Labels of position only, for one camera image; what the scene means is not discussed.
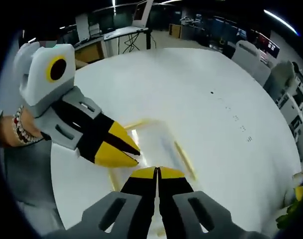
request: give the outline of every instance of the beaded bracelet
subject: beaded bracelet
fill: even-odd
[[[22,127],[21,123],[21,114],[22,114],[23,106],[20,106],[13,116],[13,130],[15,132],[16,137],[22,144],[31,144],[39,141],[39,138],[36,138],[30,135],[25,129]]]

